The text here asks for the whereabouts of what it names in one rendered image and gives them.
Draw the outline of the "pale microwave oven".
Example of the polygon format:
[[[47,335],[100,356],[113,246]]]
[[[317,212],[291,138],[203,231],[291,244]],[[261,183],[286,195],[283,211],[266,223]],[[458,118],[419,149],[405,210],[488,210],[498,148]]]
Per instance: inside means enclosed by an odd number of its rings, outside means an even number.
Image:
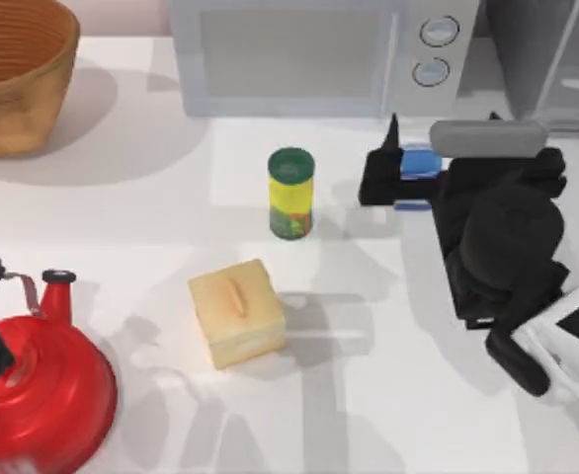
[[[392,46],[392,63],[386,91],[386,111],[412,117],[436,117],[448,113],[456,94],[473,35],[480,0],[396,0],[396,43]],[[428,47],[420,39],[423,24],[434,18],[452,16],[460,24],[458,37],[444,47]],[[446,60],[450,77],[432,88],[418,86],[412,79],[412,69],[419,61],[432,57]]]

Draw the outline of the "pale yellow bread block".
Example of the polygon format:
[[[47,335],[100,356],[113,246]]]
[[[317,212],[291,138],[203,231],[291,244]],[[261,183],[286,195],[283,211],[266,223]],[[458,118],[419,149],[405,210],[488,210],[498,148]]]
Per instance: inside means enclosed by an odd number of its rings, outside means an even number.
[[[216,369],[286,345],[284,309],[261,260],[193,277],[188,287]]]

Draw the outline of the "microwave oven door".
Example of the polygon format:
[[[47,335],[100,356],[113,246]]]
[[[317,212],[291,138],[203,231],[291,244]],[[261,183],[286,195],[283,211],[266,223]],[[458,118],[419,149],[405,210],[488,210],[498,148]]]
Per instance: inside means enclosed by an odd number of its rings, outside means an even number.
[[[396,0],[169,0],[186,112],[380,117]]]

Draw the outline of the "round microwave knob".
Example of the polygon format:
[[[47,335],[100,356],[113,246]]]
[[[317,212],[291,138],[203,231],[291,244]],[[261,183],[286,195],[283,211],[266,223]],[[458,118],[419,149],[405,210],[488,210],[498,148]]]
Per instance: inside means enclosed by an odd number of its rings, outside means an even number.
[[[423,24],[420,39],[428,47],[444,47],[451,44],[459,33],[459,22],[452,16],[442,16]]]
[[[439,57],[419,61],[412,69],[412,79],[420,87],[432,88],[443,84],[451,75],[449,63]]]

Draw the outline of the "blue box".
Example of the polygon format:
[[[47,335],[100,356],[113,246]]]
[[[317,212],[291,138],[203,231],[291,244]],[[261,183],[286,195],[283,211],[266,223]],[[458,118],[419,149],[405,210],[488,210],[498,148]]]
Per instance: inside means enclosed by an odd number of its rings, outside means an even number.
[[[430,199],[443,171],[443,159],[429,145],[410,144],[404,147],[400,164],[399,185],[405,197],[398,197],[393,207],[401,211],[429,211]]]

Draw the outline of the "woven wicker basket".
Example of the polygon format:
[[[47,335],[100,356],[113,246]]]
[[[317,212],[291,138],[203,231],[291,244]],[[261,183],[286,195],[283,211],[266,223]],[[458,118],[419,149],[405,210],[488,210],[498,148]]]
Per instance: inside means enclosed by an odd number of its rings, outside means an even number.
[[[0,157],[46,144],[76,59],[80,24],[59,0],[0,0]]]

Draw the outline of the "green and yellow can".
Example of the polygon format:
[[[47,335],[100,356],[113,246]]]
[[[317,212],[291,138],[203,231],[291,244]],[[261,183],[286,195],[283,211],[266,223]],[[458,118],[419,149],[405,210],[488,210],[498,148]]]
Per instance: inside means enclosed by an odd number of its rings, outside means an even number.
[[[281,148],[269,157],[269,223],[276,236],[297,240],[311,231],[314,172],[315,161],[302,148]]]

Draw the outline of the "red kettle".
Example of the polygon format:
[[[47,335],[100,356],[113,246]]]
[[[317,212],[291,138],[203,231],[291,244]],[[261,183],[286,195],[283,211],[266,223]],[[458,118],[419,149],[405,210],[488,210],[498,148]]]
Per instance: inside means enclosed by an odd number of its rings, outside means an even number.
[[[0,474],[77,474],[114,422],[115,372],[72,324],[75,273],[44,271],[43,294],[18,278],[28,312],[0,320],[15,358],[0,376]]]

